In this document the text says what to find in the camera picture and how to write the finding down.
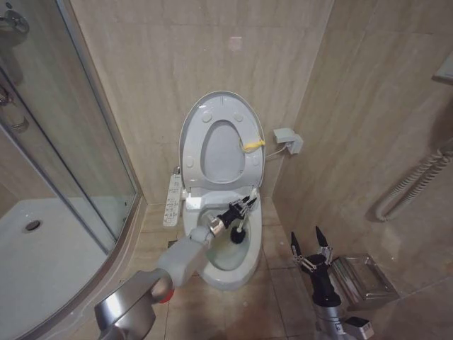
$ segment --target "tiled wall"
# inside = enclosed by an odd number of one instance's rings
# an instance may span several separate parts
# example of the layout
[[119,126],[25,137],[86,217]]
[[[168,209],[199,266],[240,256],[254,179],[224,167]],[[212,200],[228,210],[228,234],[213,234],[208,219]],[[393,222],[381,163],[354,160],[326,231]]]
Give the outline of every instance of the tiled wall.
[[[332,0],[72,0],[148,203],[166,199],[183,120],[233,91],[272,129],[294,125]],[[281,157],[266,164],[263,197]]]
[[405,339],[451,336],[440,292],[453,289],[453,166],[394,221],[373,205],[453,137],[453,87],[431,80],[453,50],[452,18],[449,0],[336,0],[294,126],[304,148],[273,195],[306,252],[318,225],[337,254],[372,255],[405,297],[377,323],[407,327]]
[[[13,33],[5,35],[0,67],[89,195],[129,195],[131,183],[57,4],[48,0],[18,0],[13,6],[27,18],[30,32],[25,40],[18,40]],[[3,10],[6,10],[5,4],[0,4],[0,11]],[[23,121],[19,106],[5,106],[1,111],[11,123]],[[64,195],[79,196],[74,180],[61,165],[48,141],[36,124],[30,118],[28,120],[30,126],[27,131],[18,135],[21,144]],[[15,174],[17,177],[20,175],[19,182],[30,184],[30,180],[35,183],[34,179],[22,176],[20,166],[17,164],[18,173]],[[26,163],[25,166],[27,169],[23,171],[28,173],[31,167]],[[23,192],[28,192],[28,196],[19,195],[20,199],[54,196],[46,185],[41,187],[38,192],[28,190],[30,186],[24,184]]]
[[20,200],[52,195],[34,168],[0,131],[0,217]]

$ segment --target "shower enclosure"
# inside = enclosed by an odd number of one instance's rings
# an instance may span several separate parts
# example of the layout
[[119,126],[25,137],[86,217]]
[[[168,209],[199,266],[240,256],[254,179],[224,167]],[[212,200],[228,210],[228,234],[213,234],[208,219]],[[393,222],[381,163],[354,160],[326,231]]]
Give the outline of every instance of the shower enclosure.
[[68,1],[0,4],[1,340],[77,295],[141,196],[72,15]]

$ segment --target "white cable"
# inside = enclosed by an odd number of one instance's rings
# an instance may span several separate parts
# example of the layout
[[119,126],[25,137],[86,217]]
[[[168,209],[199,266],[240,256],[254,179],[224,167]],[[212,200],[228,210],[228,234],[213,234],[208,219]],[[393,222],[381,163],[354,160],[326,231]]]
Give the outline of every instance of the white cable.
[[278,154],[278,153],[282,152],[284,149],[286,149],[286,144],[284,145],[284,147],[282,149],[277,150],[276,152],[273,152],[272,154],[266,155],[266,158],[269,158],[269,157],[273,156],[274,154]]
[[[443,154],[440,150],[428,157],[428,159],[412,171],[404,180],[398,183],[376,207],[376,218],[381,222],[394,219],[405,207],[412,203],[420,195],[424,188],[436,178],[448,164],[453,162],[453,156],[450,153]],[[401,192],[409,188],[404,196],[391,208],[386,214],[384,210]]]

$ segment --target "yellow clip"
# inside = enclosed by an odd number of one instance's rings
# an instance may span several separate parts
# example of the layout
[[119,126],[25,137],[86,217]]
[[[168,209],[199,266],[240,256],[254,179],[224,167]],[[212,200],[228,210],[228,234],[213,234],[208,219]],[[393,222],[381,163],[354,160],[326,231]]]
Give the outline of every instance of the yellow clip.
[[263,147],[264,145],[265,145],[264,140],[259,140],[254,143],[248,143],[248,144],[244,145],[242,147],[242,151],[244,151],[245,153],[252,152],[252,151],[255,151],[259,147]]

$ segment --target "electrical cable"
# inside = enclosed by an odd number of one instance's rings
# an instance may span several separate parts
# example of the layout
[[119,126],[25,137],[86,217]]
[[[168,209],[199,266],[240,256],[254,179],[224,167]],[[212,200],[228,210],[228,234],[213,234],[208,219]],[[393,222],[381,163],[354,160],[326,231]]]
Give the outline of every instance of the electrical cable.
[[283,148],[277,150],[276,152],[273,152],[272,154],[266,155],[266,158],[269,158],[269,157],[273,156],[274,154],[278,154],[278,153],[282,152],[282,151],[285,150],[285,149],[286,149],[286,144],[284,145]]

